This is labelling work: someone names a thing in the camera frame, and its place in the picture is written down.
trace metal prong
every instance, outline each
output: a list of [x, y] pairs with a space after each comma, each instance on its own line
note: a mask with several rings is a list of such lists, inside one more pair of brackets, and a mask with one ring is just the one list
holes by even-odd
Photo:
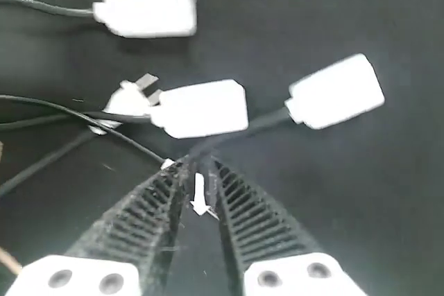
[[162, 90], [158, 89], [155, 92], [153, 92], [150, 96], [148, 96], [148, 102], [150, 103], [151, 106], [159, 103], [159, 97], [162, 92], [163, 92]]
[[144, 90], [151, 86], [157, 80], [159, 80], [157, 76], [152, 76], [150, 73], [147, 73], [136, 81], [136, 85], [139, 87], [140, 90]]
[[212, 207], [210, 207], [210, 208], [207, 210], [207, 213], [208, 213], [209, 215], [211, 215], [213, 218], [215, 218], [216, 220], [219, 221], [219, 217], [217, 216], [216, 212], [213, 210]]

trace black wire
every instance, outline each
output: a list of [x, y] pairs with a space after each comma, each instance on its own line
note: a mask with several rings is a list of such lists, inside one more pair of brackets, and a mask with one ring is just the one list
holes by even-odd
[[218, 136], [210, 137], [203, 142], [198, 143], [189, 151], [187, 159], [190, 162], [197, 161], [199, 160], [199, 157], [209, 153], [211, 150], [215, 149], [223, 143], [233, 141], [240, 137], [249, 137], [250, 135], [275, 126], [289, 119], [291, 119], [289, 110], [286, 107], [283, 107], [282, 109], [252, 120], [248, 128], [244, 131], [221, 134]]
[[8, 3], [19, 3], [23, 6], [34, 8], [53, 15], [64, 15], [65, 17], [94, 17], [94, 12], [91, 8], [77, 9], [77, 8], [65, 8], [55, 5], [49, 5], [42, 1], [37, 0], [0, 0], [7, 1]]
[[55, 150], [52, 153], [49, 153], [48, 155], [40, 159], [38, 162], [35, 162], [28, 168], [19, 172], [18, 174], [16, 174], [16, 176], [7, 180], [0, 186], [0, 198], [8, 194], [12, 190], [14, 190], [17, 186], [19, 186], [22, 182], [33, 176], [36, 172], [46, 168], [50, 164], [61, 159], [67, 153], [72, 151], [74, 148], [79, 147], [80, 145], [84, 144], [85, 142], [89, 141], [95, 136], [96, 135], [91, 130], [81, 133], [78, 137], [76, 137], [74, 140], [71, 140], [63, 147]]
[[14, 101], [14, 102], [18, 102], [18, 103], [27, 103], [27, 104], [34, 104], [34, 105], [42, 105], [45, 107], [52, 107], [53, 109], [59, 110], [61, 112], [64, 112], [66, 114], [69, 114], [71, 116], [74, 116], [78, 119], [82, 119], [85, 122], [89, 123], [90, 125], [96, 126], [98, 128], [100, 128], [101, 130], [114, 135], [115, 137], [119, 138], [120, 140], [125, 141], [126, 143], [129, 143], [131, 146], [133, 146], [134, 148], [142, 151], [143, 153], [151, 156], [153, 159], [155, 159], [156, 161], [158, 161], [159, 163], [163, 163], [164, 159], [162, 159], [159, 155], [157, 155], [155, 152], [149, 150], [147, 147], [144, 147], [143, 145], [141, 145], [140, 143], [137, 143], [136, 141], [126, 137], [125, 135], [117, 132], [116, 130], [113, 130], [112, 128], [109, 128], [108, 126], [103, 125], [102, 123], [100, 123], [100, 121], [96, 121], [95, 119], [88, 117], [80, 112], [74, 111], [72, 109], [69, 109], [68, 107], [64, 107], [62, 105], [59, 104], [55, 104], [52, 102], [48, 102], [48, 101], [44, 101], [44, 100], [39, 100], [36, 98], [29, 98], [29, 97], [22, 97], [22, 96], [13, 96], [13, 95], [5, 95], [5, 94], [0, 94], [0, 100], [6, 100], [6, 101]]
[[[107, 121], [118, 121], [120, 123], [150, 123], [150, 116], [125, 116], [121, 114], [108, 114], [102, 111], [92, 111], [92, 112], [81, 112], [95, 119], [107, 120]], [[29, 128], [36, 125], [46, 125], [50, 123], [55, 123], [57, 121], [64, 121], [70, 119], [71, 117], [67, 114], [54, 114], [51, 116], [40, 116], [31, 119], [24, 119], [21, 121], [13, 121], [10, 123], [0, 123], [0, 132], [11, 131], [11, 130], [21, 130], [23, 128]]]

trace brown wire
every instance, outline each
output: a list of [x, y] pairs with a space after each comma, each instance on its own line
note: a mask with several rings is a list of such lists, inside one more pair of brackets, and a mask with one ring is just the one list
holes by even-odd
[[0, 247], [0, 263], [4, 264], [7, 269], [9, 269], [13, 274], [18, 275], [22, 271], [22, 265], [7, 253], [4, 249]]

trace white connector tab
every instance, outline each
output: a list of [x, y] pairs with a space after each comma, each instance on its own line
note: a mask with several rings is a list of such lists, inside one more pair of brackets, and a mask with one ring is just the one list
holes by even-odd
[[103, 0], [94, 17], [123, 37], [178, 37], [196, 32], [196, 0]]

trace plug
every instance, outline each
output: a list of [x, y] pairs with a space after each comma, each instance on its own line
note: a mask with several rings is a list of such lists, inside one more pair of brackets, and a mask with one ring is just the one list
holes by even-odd
[[[109, 114], [122, 114], [126, 116], [145, 116], [150, 114], [150, 107], [159, 103], [161, 90], [157, 90], [149, 97], [146, 97], [143, 90], [158, 80], [158, 77], [147, 73], [136, 82], [122, 81], [120, 88], [112, 93], [110, 100], [103, 109]], [[116, 128], [121, 125], [118, 121], [100, 120], [109, 128]], [[103, 135], [105, 131], [94, 126], [89, 127], [92, 132]]]
[[313, 129], [346, 121], [384, 104], [371, 63], [363, 54], [346, 58], [290, 86], [291, 118]]
[[206, 137], [248, 127], [244, 88], [234, 80], [221, 80], [160, 93], [151, 107], [151, 122], [177, 139]]
[[196, 32], [196, 0], [103, 0], [94, 18], [123, 37], [180, 37]]

